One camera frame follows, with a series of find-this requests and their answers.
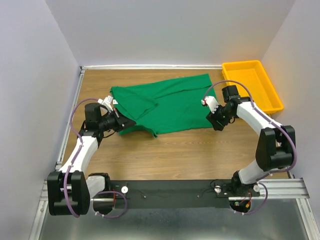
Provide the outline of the green t shirt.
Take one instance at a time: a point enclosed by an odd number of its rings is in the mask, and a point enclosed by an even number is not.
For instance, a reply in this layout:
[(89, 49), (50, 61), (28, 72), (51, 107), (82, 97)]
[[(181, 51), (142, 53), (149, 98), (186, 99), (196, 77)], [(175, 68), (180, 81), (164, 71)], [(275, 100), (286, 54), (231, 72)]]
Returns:
[(211, 128), (209, 109), (202, 106), (205, 92), (215, 96), (209, 74), (174, 78), (133, 86), (113, 86), (115, 107), (135, 125), (120, 132), (125, 135), (147, 131), (154, 137), (191, 129)]

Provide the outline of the yellow plastic tray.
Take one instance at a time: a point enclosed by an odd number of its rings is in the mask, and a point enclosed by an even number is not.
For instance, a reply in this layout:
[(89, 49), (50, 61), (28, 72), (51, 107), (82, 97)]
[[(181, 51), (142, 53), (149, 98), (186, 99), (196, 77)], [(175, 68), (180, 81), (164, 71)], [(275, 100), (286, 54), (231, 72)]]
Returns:
[(245, 85), (254, 102), (266, 114), (271, 115), (284, 109), (273, 83), (259, 60), (224, 62), (222, 74), (225, 80)]

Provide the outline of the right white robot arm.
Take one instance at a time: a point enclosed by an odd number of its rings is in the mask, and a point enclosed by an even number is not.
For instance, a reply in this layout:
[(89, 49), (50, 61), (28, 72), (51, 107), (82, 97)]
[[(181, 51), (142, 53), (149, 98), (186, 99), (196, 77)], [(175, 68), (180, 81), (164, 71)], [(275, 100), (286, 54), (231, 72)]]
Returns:
[(252, 95), (240, 96), (236, 85), (222, 89), (224, 105), (207, 92), (201, 100), (209, 108), (206, 119), (216, 131), (235, 119), (244, 120), (258, 135), (255, 159), (247, 167), (236, 171), (228, 185), (235, 196), (241, 196), (259, 181), (274, 173), (290, 171), (297, 162), (295, 129), (283, 125), (260, 110)]

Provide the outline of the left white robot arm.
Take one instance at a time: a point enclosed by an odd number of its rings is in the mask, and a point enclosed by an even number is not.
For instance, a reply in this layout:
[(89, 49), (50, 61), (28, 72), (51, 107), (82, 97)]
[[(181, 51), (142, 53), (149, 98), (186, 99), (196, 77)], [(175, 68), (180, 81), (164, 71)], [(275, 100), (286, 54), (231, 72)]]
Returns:
[(84, 106), (85, 119), (76, 132), (76, 145), (67, 162), (47, 177), (48, 208), (52, 216), (72, 215), (78, 218), (89, 211), (93, 197), (117, 196), (107, 173), (85, 172), (98, 150), (105, 133), (119, 133), (136, 125), (115, 107), (106, 103), (90, 102)]

